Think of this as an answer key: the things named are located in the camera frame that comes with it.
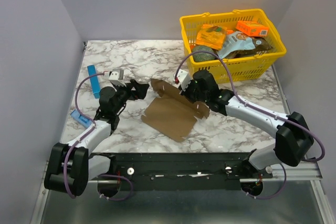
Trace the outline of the brown cardboard box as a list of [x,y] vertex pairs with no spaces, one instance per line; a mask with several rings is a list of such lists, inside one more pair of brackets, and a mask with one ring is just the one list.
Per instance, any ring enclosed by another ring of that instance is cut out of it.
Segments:
[[141,120],[175,142],[185,141],[197,119],[209,117],[205,104],[191,103],[171,84],[151,79],[151,86],[158,96],[144,111]]

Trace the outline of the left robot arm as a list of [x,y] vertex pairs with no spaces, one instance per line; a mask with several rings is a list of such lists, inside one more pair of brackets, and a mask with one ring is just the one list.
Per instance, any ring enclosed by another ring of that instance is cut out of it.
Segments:
[[119,86],[102,88],[91,125],[69,143],[57,143],[52,147],[44,187],[76,198],[84,192],[90,180],[100,175],[112,179],[117,171],[115,164],[108,157],[92,155],[92,152],[117,129],[119,115],[127,101],[143,100],[148,88],[149,84],[134,79]]

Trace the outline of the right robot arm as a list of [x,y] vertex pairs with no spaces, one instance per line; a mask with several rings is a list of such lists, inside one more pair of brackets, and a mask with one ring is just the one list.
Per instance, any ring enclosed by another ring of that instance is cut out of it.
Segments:
[[175,77],[180,94],[190,102],[203,102],[213,112],[243,120],[268,133],[275,143],[252,150],[242,161],[241,171],[249,178],[274,164],[296,167],[303,161],[313,145],[313,138],[306,132],[307,124],[297,112],[291,115],[276,113],[250,103],[228,89],[221,89],[207,70],[190,76],[179,70]]

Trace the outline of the orange carton box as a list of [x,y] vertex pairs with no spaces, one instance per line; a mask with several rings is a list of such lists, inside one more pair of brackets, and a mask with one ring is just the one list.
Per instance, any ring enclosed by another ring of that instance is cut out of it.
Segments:
[[269,27],[253,21],[237,22],[236,29],[251,37],[266,37],[268,35]]

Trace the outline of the green round melon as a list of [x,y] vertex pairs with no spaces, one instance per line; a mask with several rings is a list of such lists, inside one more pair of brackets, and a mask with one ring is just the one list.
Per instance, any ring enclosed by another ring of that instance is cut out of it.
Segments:
[[216,57],[212,54],[214,53],[213,49],[204,45],[197,45],[192,49],[194,52],[193,59],[195,62],[204,62],[215,60]]

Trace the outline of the long blue bar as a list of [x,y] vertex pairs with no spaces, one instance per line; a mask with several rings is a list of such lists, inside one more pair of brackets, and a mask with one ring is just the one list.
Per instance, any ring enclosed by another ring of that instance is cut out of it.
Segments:
[[100,83],[98,80],[96,68],[94,65],[89,65],[87,66],[87,70],[88,70],[88,75],[90,76],[90,84],[91,84],[93,96],[95,99],[99,99],[101,88],[100,88]]

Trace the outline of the orange snack pouch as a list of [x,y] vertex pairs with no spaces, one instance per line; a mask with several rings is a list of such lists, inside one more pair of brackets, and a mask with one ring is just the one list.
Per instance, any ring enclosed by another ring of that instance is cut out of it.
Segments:
[[196,36],[196,44],[221,50],[225,42],[227,29],[213,24],[203,24]]

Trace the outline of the light blue snack bag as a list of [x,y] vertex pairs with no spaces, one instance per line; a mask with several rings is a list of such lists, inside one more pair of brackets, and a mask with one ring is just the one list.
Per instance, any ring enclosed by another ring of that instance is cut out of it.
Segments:
[[253,39],[241,31],[235,31],[229,34],[223,43],[221,50],[217,52],[221,59],[231,58],[229,55],[235,51],[245,51],[256,49]]

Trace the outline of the small blue block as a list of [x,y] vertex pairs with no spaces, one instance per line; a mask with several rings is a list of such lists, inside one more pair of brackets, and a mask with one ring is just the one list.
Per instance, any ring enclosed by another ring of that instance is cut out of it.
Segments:
[[91,125],[91,121],[85,116],[82,116],[77,110],[73,110],[70,116],[86,129]]

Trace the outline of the yellow plastic basket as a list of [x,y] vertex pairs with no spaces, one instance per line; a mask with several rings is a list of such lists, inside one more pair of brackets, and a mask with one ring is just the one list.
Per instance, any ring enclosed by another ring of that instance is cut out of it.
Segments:
[[184,43],[184,53],[191,53],[191,45],[196,45],[196,36],[203,24],[218,25],[233,30],[238,21],[258,22],[269,28],[267,42],[272,46],[268,52],[259,51],[247,57],[224,59],[234,81],[244,81],[259,78],[277,59],[287,53],[281,37],[262,9],[235,9],[228,13],[182,16],[180,18],[181,35]]

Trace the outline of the dark brown snack bag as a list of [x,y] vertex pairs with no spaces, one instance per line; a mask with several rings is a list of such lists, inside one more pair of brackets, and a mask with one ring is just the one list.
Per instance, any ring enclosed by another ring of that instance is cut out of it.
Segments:
[[254,55],[262,55],[272,50],[274,47],[262,37],[251,37],[238,45],[238,49],[230,52],[226,58],[242,58]]

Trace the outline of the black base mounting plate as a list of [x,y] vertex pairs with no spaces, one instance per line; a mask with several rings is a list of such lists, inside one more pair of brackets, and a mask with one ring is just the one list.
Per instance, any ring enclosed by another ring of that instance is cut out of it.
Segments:
[[101,191],[244,190],[260,195],[264,183],[291,179],[279,164],[257,170],[248,153],[93,153],[89,179]]

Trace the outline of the aluminium frame rail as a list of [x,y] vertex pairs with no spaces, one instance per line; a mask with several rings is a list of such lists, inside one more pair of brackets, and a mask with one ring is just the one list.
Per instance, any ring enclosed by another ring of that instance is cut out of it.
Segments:
[[32,223],[333,223],[316,164],[273,166],[273,179],[264,180],[270,195],[287,179],[282,193],[254,200],[241,191],[149,191],[125,201],[101,199],[96,182],[73,200],[41,189]]

